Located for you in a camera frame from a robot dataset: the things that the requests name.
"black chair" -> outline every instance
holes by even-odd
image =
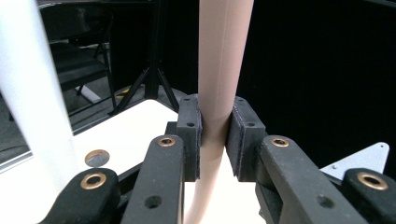
[[[85,84],[102,77],[108,80],[110,96],[79,108],[69,116],[109,98],[114,110],[117,105],[105,46],[113,22],[111,11],[95,4],[54,4],[44,5],[40,13],[62,91],[79,87],[80,95]],[[81,46],[72,44],[84,38],[90,40],[94,53],[90,54]],[[98,59],[100,53],[103,55],[102,62]]]

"white table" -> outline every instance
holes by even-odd
[[[177,114],[156,101],[147,100],[74,137],[80,170],[90,167],[85,156],[104,149],[110,160],[103,167],[118,175],[143,161],[150,141],[164,134],[167,121]],[[43,176],[35,158],[0,174],[0,223],[37,223],[50,210],[57,192]],[[186,183],[185,214],[193,196],[193,183]],[[238,183],[226,154],[218,184],[203,223],[264,223],[253,183]]]

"white tube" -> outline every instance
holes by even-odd
[[[35,160],[61,191],[78,161],[35,0],[0,2],[0,90]]]
[[[201,0],[198,100],[204,121],[201,179],[186,223],[205,214],[224,149],[248,35],[253,0]]]

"cardboard tube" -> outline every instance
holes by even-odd
[[[36,1],[2,1],[0,24],[0,90],[35,160],[61,191],[78,173],[78,160]]]
[[[201,179],[186,223],[199,223],[210,201],[248,35],[253,0],[201,0],[198,104],[203,117]]]

